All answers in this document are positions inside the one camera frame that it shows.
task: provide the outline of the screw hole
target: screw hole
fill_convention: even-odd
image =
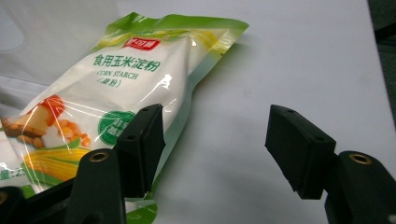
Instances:
[[[369,165],[369,164],[373,163],[373,161],[370,160],[370,158],[363,156],[361,154],[350,154],[349,158],[355,162],[358,162],[358,163],[364,164],[364,165]]]
[[[84,218],[82,224],[99,224],[102,221],[102,216],[99,213],[92,213],[89,214],[87,217]]]
[[[127,139],[128,139],[128,140],[135,140],[135,139],[136,139],[136,136],[135,136],[135,135],[129,135],[129,136],[127,137]]]
[[[97,152],[90,156],[90,161],[93,161],[93,162],[104,161],[105,159],[107,159],[107,157],[108,157],[108,153]]]
[[[5,191],[0,191],[0,204],[3,204],[8,198],[8,194]]]

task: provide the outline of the white surface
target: white surface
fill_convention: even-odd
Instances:
[[[270,104],[293,108],[396,176],[396,138],[365,1],[120,0],[131,11],[235,18],[250,24],[198,85],[165,165],[155,223],[327,223],[267,152]]]

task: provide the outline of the corn starch bag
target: corn starch bag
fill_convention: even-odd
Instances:
[[[161,104],[166,147],[158,176],[189,114],[193,88],[247,28],[230,19],[137,13],[109,24],[92,52],[20,116],[2,118],[19,172],[36,193],[70,179],[85,153],[113,148],[137,111]],[[129,219],[155,218],[150,196],[126,208]],[[141,216],[142,209],[152,215]]]

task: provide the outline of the food illustration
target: food illustration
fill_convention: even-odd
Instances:
[[[1,118],[6,135],[26,148],[21,167],[33,182],[54,186],[76,176],[79,160],[89,152],[91,138],[62,116],[64,111],[64,101],[52,95],[25,115]]]
[[[22,167],[38,181],[53,186],[75,177],[78,162],[88,152],[84,148],[40,149],[24,156]]]
[[[45,147],[43,136],[48,133],[50,127],[54,126],[58,136],[64,144],[72,144],[72,147],[89,147],[91,139],[86,133],[82,133],[80,127],[68,119],[59,119],[65,111],[64,101],[58,95],[52,95],[41,101],[27,114],[15,120],[2,118],[2,124],[8,137],[15,137],[21,143],[34,148]]]

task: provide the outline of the corn image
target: corn image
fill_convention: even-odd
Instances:
[[[82,148],[42,149],[27,154],[24,162],[35,172],[66,181],[76,176],[78,162],[88,152]]]

